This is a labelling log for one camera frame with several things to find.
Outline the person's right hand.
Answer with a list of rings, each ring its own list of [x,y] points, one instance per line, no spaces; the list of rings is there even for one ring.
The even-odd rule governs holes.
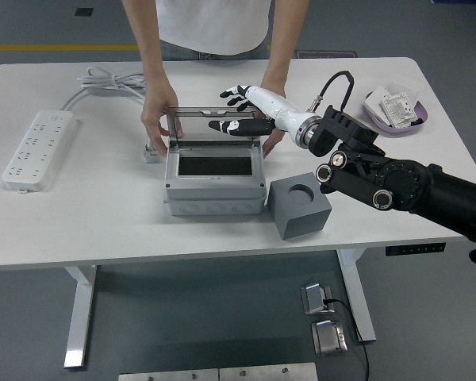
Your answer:
[[[167,78],[147,82],[146,96],[140,120],[146,128],[148,138],[162,157],[167,156],[163,137],[169,135],[160,123],[165,111],[179,105],[178,97]]]

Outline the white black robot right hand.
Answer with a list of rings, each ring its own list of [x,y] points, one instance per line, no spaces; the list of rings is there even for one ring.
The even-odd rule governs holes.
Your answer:
[[[266,119],[240,119],[232,121],[210,121],[209,127],[228,135],[238,137],[258,137],[270,135],[275,129],[288,132],[294,143],[298,144],[305,133],[321,119],[315,113],[301,112],[284,97],[257,86],[237,85],[221,93],[222,98],[238,95],[228,104],[234,105],[245,100],[261,111]]]

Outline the person's left hand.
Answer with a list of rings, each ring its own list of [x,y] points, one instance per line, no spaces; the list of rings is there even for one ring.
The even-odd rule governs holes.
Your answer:
[[[263,79],[260,85],[263,89],[270,90],[282,97],[286,97],[284,86],[281,83],[275,81],[269,81]],[[285,132],[275,129],[271,135],[263,143],[263,157],[266,158],[274,149],[274,147],[280,143],[285,136]]]

